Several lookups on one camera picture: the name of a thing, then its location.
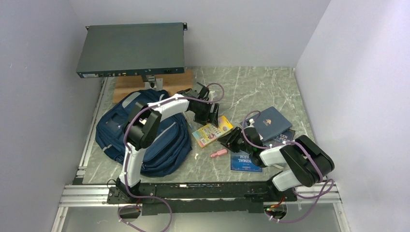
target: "navy blue backpack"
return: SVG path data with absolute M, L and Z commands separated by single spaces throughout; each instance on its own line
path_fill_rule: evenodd
M 95 141 L 111 159 L 123 163 L 125 146 L 123 127 L 136 102 L 157 102 L 169 98 L 165 90 L 140 90 L 130 93 L 103 115 L 96 127 Z M 157 138 L 146 150 L 141 174 L 166 176 L 173 173 L 192 150 L 187 123 L 176 114 L 160 123 Z

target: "marble surface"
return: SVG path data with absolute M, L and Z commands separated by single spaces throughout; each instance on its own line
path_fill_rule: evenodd
M 195 82 L 208 84 L 218 82 L 225 88 L 225 96 L 220 103 L 219 113 L 238 126 L 246 114 L 252 110 L 263 110 L 274 106 L 292 124 L 296 135 L 306 134 L 313 139 L 310 124 L 302 103 L 293 69 L 288 67 L 190 67 Z M 105 102 L 102 108 L 108 111 L 115 87 L 115 78 L 109 81 Z M 215 98 L 220 96 L 218 86 L 210 89 L 215 91 Z M 192 121 L 193 113 L 187 112 L 194 129 L 202 125 Z M 214 182 L 214 181 L 252 181 L 267 180 L 280 170 L 267 167 L 262 173 L 233 172 L 230 170 L 230 155 L 211 158 L 209 155 L 222 145 L 213 142 L 205 148 L 200 148 L 193 136 L 192 151 L 183 164 L 172 174 L 165 177 L 142 176 L 142 182 Z M 109 159 L 94 142 L 88 161 L 84 184 L 105 184 L 108 179 L 116 179 L 122 165 Z

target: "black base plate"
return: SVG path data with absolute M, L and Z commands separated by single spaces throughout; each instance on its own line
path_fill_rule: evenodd
M 155 191 L 155 185 L 141 185 L 140 187 L 140 193 L 141 196 L 155 196 L 156 191 Z M 108 204 L 128 204 L 130 202 L 127 202 L 124 200 L 125 195 L 118 191 L 116 187 L 111 187 L 108 198 L 107 198 L 107 203 Z M 141 198 L 140 203 L 143 204 L 152 204 L 155 202 L 155 199 L 152 198 Z

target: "gray wall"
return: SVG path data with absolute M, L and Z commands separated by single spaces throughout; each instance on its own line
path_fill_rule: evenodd
M 85 36 L 66 0 L 1 0 L 0 231 L 50 231 L 75 175 L 100 89 L 75 74 Z
M 187 66 L 295 67 L 330 0 L 70 0 L 84 26 L 187 22 Z
M 296 66 L 352 231 L 408 231 L 410 2 L 332 0 Z

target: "pink marker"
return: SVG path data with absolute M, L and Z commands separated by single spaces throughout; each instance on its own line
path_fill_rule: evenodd
M 217 152 L 212 153 L 212 154 L 210 155 L 210 157 L 211 157 L 211 158 L 215 158 L 215 157 L 218 157 L 218 156 L 223 156 L 223 155 L 225 155 L 225 154 L 228 154 L 228 149 L 226 149 L 226 148 L 224 148 L 224 149 L 222 149 L 222 150 L 219 150 L 219 151 L 217 151 Z

